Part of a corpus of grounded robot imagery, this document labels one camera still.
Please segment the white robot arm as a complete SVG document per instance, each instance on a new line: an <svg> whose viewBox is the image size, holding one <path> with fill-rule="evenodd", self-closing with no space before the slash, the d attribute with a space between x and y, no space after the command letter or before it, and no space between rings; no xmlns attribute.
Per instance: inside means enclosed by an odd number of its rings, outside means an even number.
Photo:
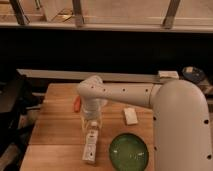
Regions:
<svg viewBox="0 0 213 171"><path fill-rule="evenodd" d="M155 171L213 171L209 108L195 84L105 84L91 76L77 85L77 92L87 120L101 115L102 99L153 110Z"/></svg>

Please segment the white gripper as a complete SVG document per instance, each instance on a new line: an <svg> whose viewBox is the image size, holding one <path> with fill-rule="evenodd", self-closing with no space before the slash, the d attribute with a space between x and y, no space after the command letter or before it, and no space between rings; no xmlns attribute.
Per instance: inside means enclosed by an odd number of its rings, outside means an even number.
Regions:
<svg viewBox="0 0 213 171"><path fill-rule="evenodd" d="M102 118L101 115L101 105L98 99L93 100L84 100L82 102L82 112L81 116L81 127L82 131L86 132L87 130L87 120L96 120L98 130L102 128Z"/></svg>

